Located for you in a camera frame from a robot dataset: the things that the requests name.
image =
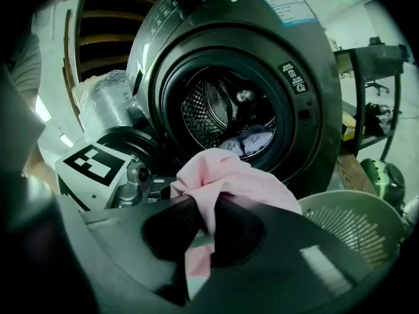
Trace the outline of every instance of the ceiling light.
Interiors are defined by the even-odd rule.
[[[73,142],[71,142],[70,139],[64,134],[60,136],[60,139],[61,139],[61,142],[67,145],[69,148],[71,148],[74,145]]]
[[[50,112],[48,112],[48,109],[46,109],[44,103],[42,102],[39,96],[37,96],[37,102],[35,104],[35,112],[39,115],[41,120],[45,123],[47,123],[52,118]]]

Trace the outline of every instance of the plastic-wrapped object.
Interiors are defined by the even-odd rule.
[[[87,142],[95,141],[109,128],[131,127],[142,117],[122,70],[98,77],[97,82],[87,82],[77,104]]]

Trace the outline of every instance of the perforated basket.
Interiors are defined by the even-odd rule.
[[[342,190],[299,200],[303,215],[359,252],[377,268],[398,252],[404,236],[400,216],[384,200]]]

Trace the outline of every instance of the washing machine drum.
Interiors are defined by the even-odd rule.
[[[127,77],[182,162],[227,148],[297,196],[326,189],[342,100],[327,37],[304,0],[158,0]]]

